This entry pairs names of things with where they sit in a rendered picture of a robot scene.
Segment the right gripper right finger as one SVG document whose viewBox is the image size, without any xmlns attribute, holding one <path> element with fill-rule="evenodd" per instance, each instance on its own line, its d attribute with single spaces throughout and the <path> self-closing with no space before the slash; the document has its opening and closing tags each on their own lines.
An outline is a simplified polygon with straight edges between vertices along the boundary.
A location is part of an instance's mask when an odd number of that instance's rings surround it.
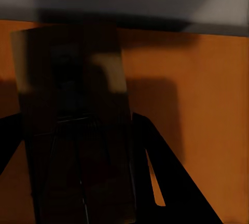
<svg viewBox="0 0 249 224">
<path fill-rule="evenodd" d="M 132 114 L 137 224 L 223 224 L 151 120 Z M 155 203 L 148 152 L 165 206 Z"/>
</svg>

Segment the mousetrap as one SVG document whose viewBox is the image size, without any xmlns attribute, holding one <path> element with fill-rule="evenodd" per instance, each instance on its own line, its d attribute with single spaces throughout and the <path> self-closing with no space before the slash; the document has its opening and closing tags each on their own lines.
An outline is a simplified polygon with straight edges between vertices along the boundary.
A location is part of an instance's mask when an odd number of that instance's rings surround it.
<svg viewBox="0 0 249 224">
<path fill-rule="evenodd" d="M 137 224 L 116 17 L 11 31 L 36 224 Z"/>
</svg>

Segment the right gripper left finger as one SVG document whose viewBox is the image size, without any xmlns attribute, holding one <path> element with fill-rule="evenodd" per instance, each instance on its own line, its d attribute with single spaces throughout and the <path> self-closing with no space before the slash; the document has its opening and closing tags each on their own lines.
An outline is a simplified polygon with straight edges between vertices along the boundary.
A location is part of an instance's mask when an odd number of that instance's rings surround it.
<svg viewBox="0 0 249 224">
<path fill-rule="evenodd" d="M 3 173 L 23 136 L 22 114 L 0 118 L 0 175 Z"/>
</svg>

